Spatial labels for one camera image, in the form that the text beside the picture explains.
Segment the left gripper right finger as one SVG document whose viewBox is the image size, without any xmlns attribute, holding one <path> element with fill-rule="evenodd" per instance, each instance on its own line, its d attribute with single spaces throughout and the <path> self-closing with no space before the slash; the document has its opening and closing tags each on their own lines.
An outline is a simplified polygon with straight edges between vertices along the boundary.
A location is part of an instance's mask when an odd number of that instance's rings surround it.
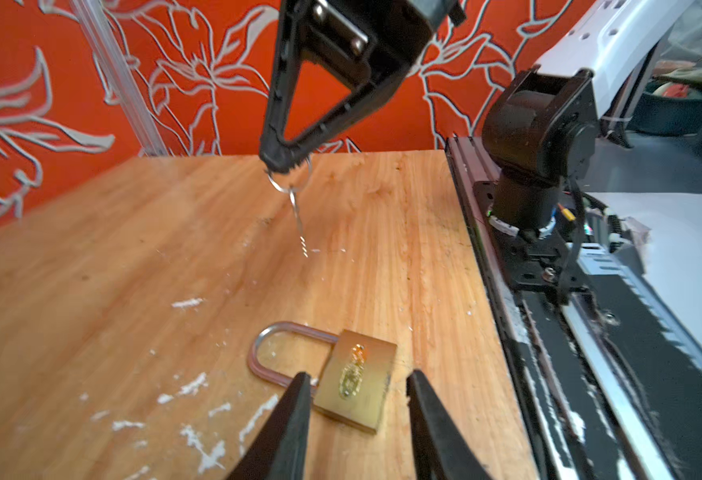
<svg viewBox="0 0 702 480">
<path fill-rule="evenodd" d="M 417 479 L 490 479 L 421 370 L 406 380 Z"/>
</svg>

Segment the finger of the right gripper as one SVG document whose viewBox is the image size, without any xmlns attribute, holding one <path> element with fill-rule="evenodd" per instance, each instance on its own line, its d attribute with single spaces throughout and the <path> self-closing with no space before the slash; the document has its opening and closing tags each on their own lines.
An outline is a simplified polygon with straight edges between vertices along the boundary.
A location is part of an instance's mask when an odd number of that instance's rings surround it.
<svg viewBox="0 0 702 480">
<path fill-rule="evenodd" d="M 259 157 L 286 174 L 384 106 L 457 1 L 284 1 Z"/>
</svg>

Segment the aluminium frame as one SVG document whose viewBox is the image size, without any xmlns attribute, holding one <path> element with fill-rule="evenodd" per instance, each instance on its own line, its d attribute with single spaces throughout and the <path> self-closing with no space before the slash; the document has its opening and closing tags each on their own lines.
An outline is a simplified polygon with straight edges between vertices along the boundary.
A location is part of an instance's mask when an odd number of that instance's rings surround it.
<svg viewBox="0 0 702 480">
<path fill-rule="evenodd" d="M 109 25 L 102 2 L 72 0 L 70 5 L 144 153 L 167 156 L 169 150 Z"/>
</svg>

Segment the large brass padlock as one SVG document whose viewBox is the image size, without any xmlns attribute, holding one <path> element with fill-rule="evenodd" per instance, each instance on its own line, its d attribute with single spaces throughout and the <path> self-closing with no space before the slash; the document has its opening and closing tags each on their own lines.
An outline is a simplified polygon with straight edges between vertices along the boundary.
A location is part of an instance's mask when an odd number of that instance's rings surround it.
<svg viewBox="0 0 702 480">
<path fill-rule="evenodd" d="M 247 365 L 257 377 L 283 387 L 291 379 L 263 366 L 258 350 L 268 337 L 284 332 L 332 346 L 320 379 L 311 386 L 314 406 L 338 421 L 376 433 L 382 422 L 397 345 L 350 330 L 336 335 L 294 322 L 276 322 L 253 340 Z"/>
</svg>

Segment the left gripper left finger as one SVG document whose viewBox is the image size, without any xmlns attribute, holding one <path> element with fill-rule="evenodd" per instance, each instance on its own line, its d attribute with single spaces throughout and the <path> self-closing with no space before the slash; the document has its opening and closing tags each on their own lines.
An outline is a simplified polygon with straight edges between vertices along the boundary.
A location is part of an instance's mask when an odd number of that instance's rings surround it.
<svg viewBox="0 0 702 480">
<path fill-rule="evenodd" d="M 298 373 L 228 479 L 302 479 L 311 414 L 311 377 Z"/>
</svg>

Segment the silver key with ring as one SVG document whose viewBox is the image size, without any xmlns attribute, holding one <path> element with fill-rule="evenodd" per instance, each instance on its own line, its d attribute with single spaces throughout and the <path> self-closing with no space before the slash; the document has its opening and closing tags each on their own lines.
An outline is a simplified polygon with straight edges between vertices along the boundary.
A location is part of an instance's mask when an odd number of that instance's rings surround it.
<svg viewBox="0 0 702 480">
<path fill-rule="evenodd" d="M 290 184 L 287 187 L 282 186 L 274 178 L 274 176 L 275 176 L 274 172 L 272 172 L 269 169 L 266 169 L 265 173 L 266 173 L 268 181 L 272 185 L 272 187 L 275 190 L 277 190 L 278 192 L 286 194 L 289 197 L 292 212 L 293 212 L 294 219 L 295 219 L 296 226 L 297 226 L 297 232 L 298 232 L 298 238 L 300 241 L 301 253 L 305 258 L 308 258 L 309 257 L 309 249 L 308 249 L 307 241 L 305 238 L 304 224 L 303 224 L 303 221 L 302 221 L 301 215 L 300 215 L 300 208 L 298 205 L 297 195 L 300 191 L 302 191 L 308 185 L 308 182 L 312 176 L 313 164 L 311 161 L 311 156 L 308 156 L 305 159 L 304 163 L 307 165 L 308 173 L 307 173 L 306 180 L 300 186 L 295 186 L 294 184 Z"/>
</svg>

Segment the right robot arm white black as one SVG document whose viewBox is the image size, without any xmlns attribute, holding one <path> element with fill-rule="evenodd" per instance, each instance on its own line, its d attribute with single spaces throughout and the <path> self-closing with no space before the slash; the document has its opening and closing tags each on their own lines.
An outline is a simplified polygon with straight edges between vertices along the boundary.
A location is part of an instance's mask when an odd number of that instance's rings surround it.
<svg viewBox="0 0 702 480">
<path fill-rule="evenodd" d="M 481 140 L 500 175 L 486 217 L 510 289 L 543 292 L 558 304 L 582 289 L 585 208 L 577 180 L 623 83 L 685 10 L 684 1 L 597 2 L 491 107 Z M 290 172 L 381 108 L 441 24 L 464 18 L 456 1 L 283 2 L 260 137 L 268 172 Z M 290 139 L 284 130 L 304 61 L 349 93 Z"/>
</svg>

